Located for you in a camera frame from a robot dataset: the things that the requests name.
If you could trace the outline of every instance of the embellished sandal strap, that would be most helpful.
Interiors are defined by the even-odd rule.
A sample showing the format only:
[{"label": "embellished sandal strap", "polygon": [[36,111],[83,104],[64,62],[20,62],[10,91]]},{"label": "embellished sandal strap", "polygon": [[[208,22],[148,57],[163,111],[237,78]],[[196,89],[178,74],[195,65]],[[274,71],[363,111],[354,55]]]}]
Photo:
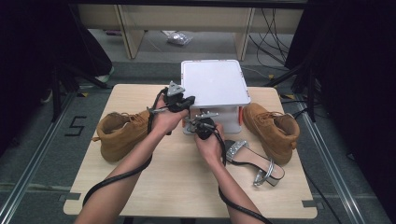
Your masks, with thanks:
[{"label": "embellished sandal strap", "polygon": [[268,167],[268,172],[264,177],[262,177],[263,170],[259,170],[259,172],[256,175],[256,178],[253,181],[254,186],[262,185],[268,179],[268,177],[271,176],[271,173],[274,171],[274,160],[271,159],[270,162],[271,163],[270,166]]},{"label": "embellished sandal strap", "polygon": [[233,156],[241,147],[248,147],[248,141],[241,140],[233,143],[233,145],[227,150],[227,161],[232,161]]}]

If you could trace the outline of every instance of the storage box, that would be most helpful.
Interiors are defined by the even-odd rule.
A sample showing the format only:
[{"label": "storage box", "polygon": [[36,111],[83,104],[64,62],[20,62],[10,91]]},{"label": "storage box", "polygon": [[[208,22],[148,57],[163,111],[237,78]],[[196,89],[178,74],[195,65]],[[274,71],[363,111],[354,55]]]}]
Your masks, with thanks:
[{"label": "storage box", "polygon": [[[181,63],[181,86],[184,97],[195,96],[191,117],[202,112],[219,113],[212,119],[225,133],[241,132],[241,108],[250,103],[248,87],[236,60],[203,60]],[[184,133],[189,131],[186,124]]]}]

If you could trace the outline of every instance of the brown ankle boot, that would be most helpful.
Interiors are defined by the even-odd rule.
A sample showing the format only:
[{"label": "brown ankle boot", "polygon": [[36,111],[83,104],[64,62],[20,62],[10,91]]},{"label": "brown ankle boot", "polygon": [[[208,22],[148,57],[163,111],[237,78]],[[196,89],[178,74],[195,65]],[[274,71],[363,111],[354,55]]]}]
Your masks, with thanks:
[{"label": "brown ankle boot", "polygon": [[242,118],[247,128],[259,137],[269,158],[278,165],[290,161],[300,135],[300,128],[292,115],[268,112],[261,105],[251,103],[244,107]]},{"label": "brown ankle boot", "polygon": [[99,121],[96,127],[98,137],[92,141],[101,140],[105,160],[119,161],[148,135],[148,122],[147,110],[135,115],[113,112]]}]

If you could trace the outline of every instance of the wooden table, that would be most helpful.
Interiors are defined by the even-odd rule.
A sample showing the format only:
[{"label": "wooden table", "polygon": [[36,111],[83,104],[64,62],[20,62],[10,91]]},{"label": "wooden table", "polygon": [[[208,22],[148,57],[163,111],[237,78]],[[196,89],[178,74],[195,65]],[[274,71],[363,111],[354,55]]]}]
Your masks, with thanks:
[{"label": "wooden table", "polygon": [[[116,85],[102,118],[110,112],[138,113],[152,106],[163,85]],[[267,110],[283,112],[277,92],[273,88],[250,87],[251,102]],[[245,125],[239,134],[226,139],[247,140],[250,148],[265,156],[259,139]],[[102,181],[117,165],[105,161],[100,153],[100,141],[91,142],[71,188],[64,212],[77,215],[87,191]],[[285,165],[285,176],[272,187],[259,187],[252,182],[257,169],[251,166],[227,164],[227,169],[251,200],[268,218],[314,218],[318,211],[308,187],[297,150]],[[129,202],[121,216],[128,217],[228,217],[225,203],[218,195],[218,184],[196,149],[192,135],[182,132],[181,122],[172,134],[165,136],[153,155],[151,165],[140,176]]]}]

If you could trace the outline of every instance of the person's left arm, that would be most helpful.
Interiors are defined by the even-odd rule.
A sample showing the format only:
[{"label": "person's left arm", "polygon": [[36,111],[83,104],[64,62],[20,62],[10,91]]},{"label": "person's left arm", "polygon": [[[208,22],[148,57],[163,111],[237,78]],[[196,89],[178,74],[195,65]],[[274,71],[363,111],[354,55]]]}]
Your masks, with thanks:
[{"label": "person's left arm", "polygon": [[[157,107],[164,106],[163,98]],[[106,179],[121,175],[143,165],[165,135],[176,128],[178,123],[188,115],[187,110],[178,113],[165,111],[157,114],[148,136],[120,162]],[[75,223],[114,223],[131,196],[141,173],[116,181],[97,190],[85,203]]]}]

